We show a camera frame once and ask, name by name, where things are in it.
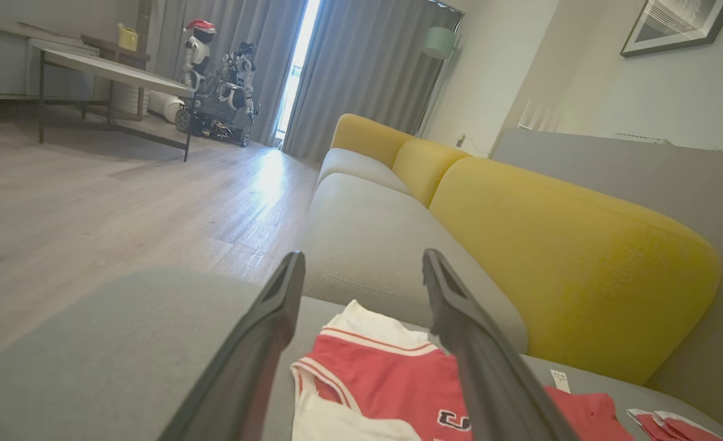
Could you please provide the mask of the plain red garment white tag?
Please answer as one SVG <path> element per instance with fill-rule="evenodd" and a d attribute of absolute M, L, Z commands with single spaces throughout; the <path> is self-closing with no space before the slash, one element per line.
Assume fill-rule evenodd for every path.
<path fill-rule="evenodd" d="M 634 441 L 609 394 L 572 394 L 565 373 L 552 369 L 550 374 L 555 385 L 545 391 L 581 441 Z"/>

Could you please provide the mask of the mint green lamp shade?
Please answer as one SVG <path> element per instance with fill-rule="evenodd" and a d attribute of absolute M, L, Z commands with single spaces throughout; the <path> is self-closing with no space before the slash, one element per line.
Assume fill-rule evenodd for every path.
<path fill-rule="evenodd" d="M 422 52 L 434 59 L 450 59 L 456 51 L 456 34 L 454 31 L 444 27 L 429 28 L 426 36 Z"/>

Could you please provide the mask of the red folded cloth white edges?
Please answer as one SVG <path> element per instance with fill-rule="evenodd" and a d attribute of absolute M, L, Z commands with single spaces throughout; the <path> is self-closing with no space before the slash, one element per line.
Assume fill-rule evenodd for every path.
<path fill-rule="evenodd" d="M 626 413 L 652 441 L 723 441 L 703 425 L 672 412 L 628 409 Z"/>

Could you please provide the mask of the short light grey seat cushion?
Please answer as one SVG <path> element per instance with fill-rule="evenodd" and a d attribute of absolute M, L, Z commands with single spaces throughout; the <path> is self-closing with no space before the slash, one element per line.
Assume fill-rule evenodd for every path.
<path fill-rule="evenodd" d="M 333 148 L 328 151 L 322 162 L 316 186 L 334 173 L 356 176 L 404 194 L 411 193 L 404 182 L 384 163 L 351 150 Z"/>

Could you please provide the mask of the black and white robot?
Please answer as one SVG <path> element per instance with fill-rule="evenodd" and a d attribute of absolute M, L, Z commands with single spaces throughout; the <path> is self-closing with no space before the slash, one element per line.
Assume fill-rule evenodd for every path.
<path fill-rule="evenodd" d="M 240 42 L 235 51 L 224 54 L 216 87 L 218 99 L 233 111 L 244 111 L 252 123 L 260 113 L 253 100 L 256 48 L 256 43 Z"/>

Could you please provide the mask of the white ribbed plant pot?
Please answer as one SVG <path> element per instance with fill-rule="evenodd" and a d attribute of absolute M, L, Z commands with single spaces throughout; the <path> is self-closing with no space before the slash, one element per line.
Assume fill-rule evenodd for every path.
<path fill-rule="evenodd" d="M 142 89 L 124 83 L 114 82 L 112 109 L 115 115 L 136 119 L 148 115 L 148 89 Z"/>

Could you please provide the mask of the white robot with santa hat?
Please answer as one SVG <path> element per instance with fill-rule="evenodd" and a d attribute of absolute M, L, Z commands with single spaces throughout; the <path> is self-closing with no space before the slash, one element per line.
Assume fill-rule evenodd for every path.
<path fill-rule="evenodd" d="M 211 56 L 210 45 L 216 35 L 216 28 L 208 21 L 193 20 L 183 30 L 192 33 L 184 42 L 183 83 L 198 90 L 205 80 L 205 70 Z"/>

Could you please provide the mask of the long light grey seat cushion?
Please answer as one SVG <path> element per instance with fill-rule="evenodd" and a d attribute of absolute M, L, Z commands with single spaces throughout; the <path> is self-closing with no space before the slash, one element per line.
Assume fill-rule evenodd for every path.
<path fill-rule="evenodd" d="M 337 173 L 315 190 L 300 249 L 305 294 L 428 328 L 432 312 L 422 257 L 437 249 L 481 308 L 521 353 L 529 333 L 502 290 L 421 203 L 397 190 Z"/>

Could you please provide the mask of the white rounded floor object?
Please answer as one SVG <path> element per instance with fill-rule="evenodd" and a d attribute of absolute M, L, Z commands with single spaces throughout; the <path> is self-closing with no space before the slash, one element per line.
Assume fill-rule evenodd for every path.
<path fill-rule="evenodd" d="M 176 114 L 182 109 L 184 101 L 168 93 L 148 90 L 148 111 L 162 116 L 171 124 L 176 124 Z"/>

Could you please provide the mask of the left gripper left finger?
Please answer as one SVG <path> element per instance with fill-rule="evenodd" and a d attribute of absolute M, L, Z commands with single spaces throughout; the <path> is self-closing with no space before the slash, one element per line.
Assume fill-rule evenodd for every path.
<path fill-rule="evenodd" d="M 286 254 L 158 441 L 261 441 L 281 352 L 297 327 L 306 258 Z"/>

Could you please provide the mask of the black framed wall picture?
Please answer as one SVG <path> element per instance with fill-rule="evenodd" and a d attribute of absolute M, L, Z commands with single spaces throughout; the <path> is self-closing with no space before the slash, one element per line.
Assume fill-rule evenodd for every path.
<path fill-rule="evenodd" d="M 723 27 L 723 0 L 645 0 L 620 56 L 703 47 Z"/>

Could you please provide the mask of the pale top black leg table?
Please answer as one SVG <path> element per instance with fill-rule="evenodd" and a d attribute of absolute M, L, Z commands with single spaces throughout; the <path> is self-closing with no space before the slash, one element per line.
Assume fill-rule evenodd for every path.
<path fill-rule="evenodd" d="M 37 47 L 37 50 L 39 50 L 40 72 L 39 95 L 37 96 L 37 142 L 45 143 L 46 127 L 122 133 L 180 149 L 180 151 L 183 151 L 183 162 L 187 162 L 192 137 L 192 126 L 195 122 L 195 89 L 182 83 L 177 83 L 174 80 L 155 75 L 154 73 L 145 72 L 145 70 L 129 67 L 120 62 L 109 61 L 109 59 L 64 52 L 55 50 L 55 48 Z M 120 125 L 116 122 L 114 109 L 110 101 L 108 101 L 107 104 L 107 122 L 105 123 L 87 122 L 84 116 L 79 119 L 70 119 L 49 115 L 48 111 L 46 111 L 45 100 L 46 66 L 67 68 L 75 70 L 76 72 L 84 72 L 107 79 L 110 82 L 110 99 L 113 98 L 113 89 L 117 83 L 134 86 L 139 89 L 168 93 L 174 97 L 182 98 L 187 103 L 187 139 L 184 142 L 178 142 L 168 137 L 157 136 L 156 134 L 148 133 L 140 129 Z"/>

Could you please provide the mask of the brown wooden side stand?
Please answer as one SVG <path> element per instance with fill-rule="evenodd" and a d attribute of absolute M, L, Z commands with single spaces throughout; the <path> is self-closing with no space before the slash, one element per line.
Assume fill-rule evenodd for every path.
<path fill-rule="evenodd" d="M 100 58 L 109 59 L 110 61 L 118 62 L 119 64 L 124 64 L 128 67 L 135 67 L 141 70 L 146 70 L 146 67 L 148 67 L 148 62 L 150 61 L 150 56 L 148 54 L 124 50 L 123 48 L 115 45 L 115 43 L 104 41 L 102 39 L 97 39 L 96 37 L 90 37 L 86 34 L 81 35 L 81 41 L 85 43 L 85 45 L 87 45 L 88 47 L 97 48 Z M 112 91 L 110 91 L 110 104 L 112 104 L 112 93 L 113 87 Z M 123 116 L 121 119 L 140 122 L 143 120 L 144 117 L 132 119 L 128 118 L 127 116 Z"/>

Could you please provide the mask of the wide yellow back cushion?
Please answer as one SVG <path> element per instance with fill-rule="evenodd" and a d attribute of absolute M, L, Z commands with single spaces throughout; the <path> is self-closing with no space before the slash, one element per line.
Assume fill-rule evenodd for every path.
<path fill-rule="evenodd" d="M 722 278 L 678 221 L 489 159 L 451 165 L 429 209 L 518 310 L 527 355 L 623 382 L 653 376 Z"/>

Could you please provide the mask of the white slatted railing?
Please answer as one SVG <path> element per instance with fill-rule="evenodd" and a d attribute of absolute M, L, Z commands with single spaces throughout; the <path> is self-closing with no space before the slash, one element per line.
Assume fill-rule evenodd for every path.
<path fill-rule="evenodd" d="M 554 133 L 560 122 L 561 114 L 529 100 L 517 122 L 517 129 Z"/>

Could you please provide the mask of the grey low tv cabinet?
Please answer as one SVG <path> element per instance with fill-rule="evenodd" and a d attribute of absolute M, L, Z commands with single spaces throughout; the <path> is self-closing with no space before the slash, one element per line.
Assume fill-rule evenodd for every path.
<path fill-rule="evenodd" d="M 42 92 L 50 100 L 90 100 L 94 97 L 94 75 L 64 67 L 40 67 L 40 50 L 96 56 L 73 37 L 45 29 L 0 21 L 0 99 L 36 99 Z"/>

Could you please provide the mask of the red jersey with white trim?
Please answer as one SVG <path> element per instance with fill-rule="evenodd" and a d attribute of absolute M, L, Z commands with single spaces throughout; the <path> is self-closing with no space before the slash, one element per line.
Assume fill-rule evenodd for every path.
<path fill-rule="evenodd" d="M 473 441 L 456 358 L 351 301 L 291 365 L 292 441 Z"/>

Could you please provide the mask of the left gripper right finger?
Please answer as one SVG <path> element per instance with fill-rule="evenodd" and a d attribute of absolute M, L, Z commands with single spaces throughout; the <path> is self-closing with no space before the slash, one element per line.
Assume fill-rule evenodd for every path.
<path fill-rule="evenodd" d="M 474 441 L 578 441 L 543 386 L 437 249 L 422 257 L 430 332 L 458 364 Z"/>

